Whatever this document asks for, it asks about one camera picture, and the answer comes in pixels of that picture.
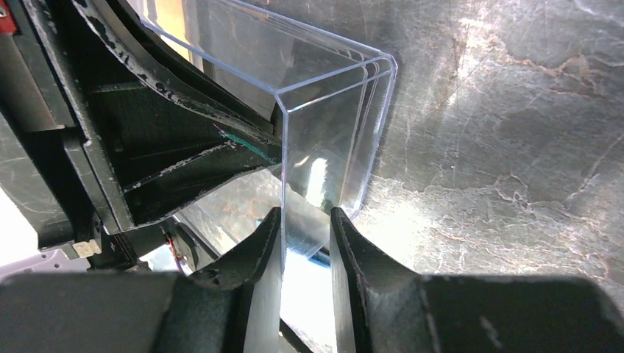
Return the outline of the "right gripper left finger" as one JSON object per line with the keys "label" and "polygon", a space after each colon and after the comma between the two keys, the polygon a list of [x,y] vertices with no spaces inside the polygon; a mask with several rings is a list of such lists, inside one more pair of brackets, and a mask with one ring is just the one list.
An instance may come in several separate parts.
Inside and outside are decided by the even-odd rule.
{"label": "right gripper left finger", "polygon": [[276,352],[281,210],[217,261],[174,272],[16,274],[1,283],[3,352]]}

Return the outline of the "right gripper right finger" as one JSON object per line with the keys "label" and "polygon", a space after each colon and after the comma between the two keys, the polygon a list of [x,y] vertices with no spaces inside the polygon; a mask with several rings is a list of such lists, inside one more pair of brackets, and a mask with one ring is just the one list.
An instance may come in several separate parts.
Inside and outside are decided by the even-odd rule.
{"label": "right gripper right finger", "polygon": [[339,352],[621,352],[623,317],[571,276],[418,274],[330,212]]}

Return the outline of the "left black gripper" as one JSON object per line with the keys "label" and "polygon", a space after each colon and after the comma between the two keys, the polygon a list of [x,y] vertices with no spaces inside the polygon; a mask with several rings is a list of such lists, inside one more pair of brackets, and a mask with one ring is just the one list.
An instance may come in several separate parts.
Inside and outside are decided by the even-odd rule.
{"label": "left black gripper", "polygon": [[[125,1],[73,1],[107,50],[150,90],[253,142],[280,146],[270,123],[229,93],[141,23]],[[24,1],[1,2],[1,188],[37,235],[37,247],[77,257],[88,237],[102,253],[93,268],[125,271],[135,264],[127,236],[106,235],[71,164],[81,149],[60,80]]]}

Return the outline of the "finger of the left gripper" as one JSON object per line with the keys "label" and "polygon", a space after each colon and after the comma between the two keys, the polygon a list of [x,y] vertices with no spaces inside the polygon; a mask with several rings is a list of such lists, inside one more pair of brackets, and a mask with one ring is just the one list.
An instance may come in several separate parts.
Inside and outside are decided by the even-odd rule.
{"label": "finger of the left gripper", "polygon": [[272,136],[254,139],[148,88],[100,86],[88,103],[137,226],[281,161],[281,143]]}

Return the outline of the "blue card holder wallet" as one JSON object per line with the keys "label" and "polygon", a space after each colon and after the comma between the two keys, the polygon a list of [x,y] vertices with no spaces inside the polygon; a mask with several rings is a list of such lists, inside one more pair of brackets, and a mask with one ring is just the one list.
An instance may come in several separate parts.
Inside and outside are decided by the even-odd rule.
{"label": "blue card holder wallet", "polygon": [[287,251],[287,258],[296,261],[307,261],[308,263],[317,265],[321,268],[330,267],[330,252],[327,247],[322,247],[310,255],[300,254],[293,250]]}

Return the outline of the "clear acrylic card tray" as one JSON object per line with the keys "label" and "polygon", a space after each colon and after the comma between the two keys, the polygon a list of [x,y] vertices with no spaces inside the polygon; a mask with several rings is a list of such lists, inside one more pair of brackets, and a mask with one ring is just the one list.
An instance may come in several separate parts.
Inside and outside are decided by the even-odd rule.
{"label": "clear acrylic card tray", "polygon": [[390,54],[242,1],[183,1],[181,43],[203,72],[272,119],[281,162],[237,178],[177,213],[225,253],[281,206],[287,251],[310,255],[329,243],[329,213],[361,209],[397,75]]}

